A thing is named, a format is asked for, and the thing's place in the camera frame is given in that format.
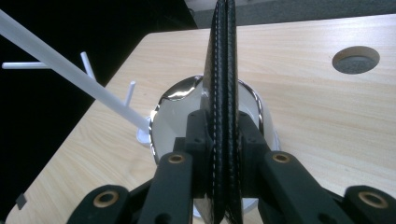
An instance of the wooden table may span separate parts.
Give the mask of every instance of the wooden table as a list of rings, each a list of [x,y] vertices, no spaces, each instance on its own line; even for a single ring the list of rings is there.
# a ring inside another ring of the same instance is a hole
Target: wooden table
[[[369,185],[396,197],[396,15],[238,27],[239,78],[271,111],[281,147],[326,189],[344,194]],[[179,80],[203,73],[208,30],[146,36],[107,89],[148,116]],[[340,50],[375,49],[373,70],[346,75],[332,67]],[[24,193],[7,223],[65,223],[82,198],[105,184],[133,189],[156,165],[136,128],[95,102]],[[259,223],[257,210],[246,223]]]

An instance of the white rod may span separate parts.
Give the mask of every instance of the white rod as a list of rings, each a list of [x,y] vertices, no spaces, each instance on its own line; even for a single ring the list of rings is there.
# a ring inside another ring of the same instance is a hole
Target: white rod
[[[88,59],[88,55],[85,51],[79,54],[81,56],[82,63],[84,64],[85,71],[87,72],[88,76],[96,81],[95,74],[92,71],[90,60]]]
[[[3,69],[48,69],[44,63],[3,63]]]
[[[87,92],[93,98],[128,119],[145,133],[149,132],[149,122],[147,120],[132,108],[124,106],[124,103],[119,98],[86,76],[78,67],[67,61],[64,56],[14,21],[1,9],[0,34]]]
[[[134,85],[135,84],[136,84],[135,81],[132,81],[129,84],[129,89],[128,89],[128,92],[126,93],[126,97],[125,97],[125,106],[129,106],[129,103],[131,103],[132,94],[134,93]]]

